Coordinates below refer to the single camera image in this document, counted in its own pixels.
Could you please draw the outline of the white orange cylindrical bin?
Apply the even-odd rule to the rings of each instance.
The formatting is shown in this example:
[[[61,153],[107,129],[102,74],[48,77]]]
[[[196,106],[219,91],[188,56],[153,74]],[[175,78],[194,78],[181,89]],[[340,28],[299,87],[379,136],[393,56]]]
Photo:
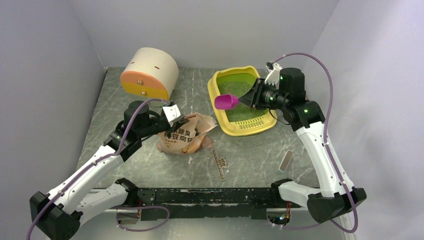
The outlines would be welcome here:
[[[142,99],[169,100],[179,77],[174,58],[163,50],[138,49],[120,75],[120,83],[128,94]]]

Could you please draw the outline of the pink cat litter bag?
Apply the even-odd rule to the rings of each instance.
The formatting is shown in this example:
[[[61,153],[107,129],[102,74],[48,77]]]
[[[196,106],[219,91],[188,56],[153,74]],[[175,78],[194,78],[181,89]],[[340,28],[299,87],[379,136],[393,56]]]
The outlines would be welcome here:
[[[170,136],[165,132],[158,134],[160,141],[157,149],[161,153],[188,155],[214,146],[213,140],[208,136],[208,132],[218,126],[213,117],[196,112],[185,119],[188,122],[174,130]]]

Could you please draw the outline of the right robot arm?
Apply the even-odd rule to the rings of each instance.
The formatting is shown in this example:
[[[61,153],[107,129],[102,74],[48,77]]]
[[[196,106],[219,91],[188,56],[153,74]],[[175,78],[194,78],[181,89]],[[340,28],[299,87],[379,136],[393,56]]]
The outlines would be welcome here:
[[[303,143],[316,172],[318,188],[288,178],[274,182],[269,199],[275,207],[294,203],[307,208],[321,224],[352,212],[367,198],[365,190],[355,187],[332,153],[325,116],[317,102],[306,99],[305,75],[300,69],[281,69],[274,83],[257,78],[239,102],[256,110],[280,110]]]

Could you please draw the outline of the magenta plastic scoop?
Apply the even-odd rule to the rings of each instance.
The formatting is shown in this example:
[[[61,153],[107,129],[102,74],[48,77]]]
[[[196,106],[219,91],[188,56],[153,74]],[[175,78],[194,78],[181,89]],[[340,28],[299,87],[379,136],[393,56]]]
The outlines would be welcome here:
[[[217,110],[232,110],[239,104],[239,98],[233,94],[218,95],[214,99],[214,106]]]

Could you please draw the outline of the torn bag top strip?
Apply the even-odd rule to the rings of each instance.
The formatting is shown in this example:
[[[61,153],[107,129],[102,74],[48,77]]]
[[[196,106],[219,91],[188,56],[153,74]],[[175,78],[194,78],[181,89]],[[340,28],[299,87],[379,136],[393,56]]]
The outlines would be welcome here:
[[[224,157],[219,157],[218,151],[216,149],[212,150],[212,154],[213,154],[215,164],[217,166],[219,177],[220,177],[221,181],[224,182],[226,180],[224,168],[227,167],[227,161],[225,160]]]

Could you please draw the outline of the yellow green litter box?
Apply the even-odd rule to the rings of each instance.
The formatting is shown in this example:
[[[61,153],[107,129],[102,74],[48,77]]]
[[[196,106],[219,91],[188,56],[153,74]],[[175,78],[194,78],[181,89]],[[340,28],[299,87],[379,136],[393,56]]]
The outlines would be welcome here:
[[[233,67],[216,71],[207,89],[216,120],[222,131],[233,137],[249,136],[272,128],[277,120],[272,110],[256,110],[242,103],[230,110],[216,109],[215,98],[232,94],[241,97],[249,91],[260,74],[253,66]]]

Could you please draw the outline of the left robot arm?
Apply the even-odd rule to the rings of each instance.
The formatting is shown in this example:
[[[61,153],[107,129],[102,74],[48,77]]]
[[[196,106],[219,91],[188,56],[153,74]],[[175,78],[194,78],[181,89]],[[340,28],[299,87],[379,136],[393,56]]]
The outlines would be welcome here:
[[[125,178],[102,192],[93,194],[92,189],[137,152],[145,140],[158,134],[170,137],[188,122],[174,102],[160,102],[160,113],[149,108],[148,100],[130,103],[122,121],[81,168],[49,192],[36,192],[30,198],[32,223],[26,239],[38,228],[51,240],[69,240],[83,224],[105,210],[132,208],[138,203],[138,187]]]

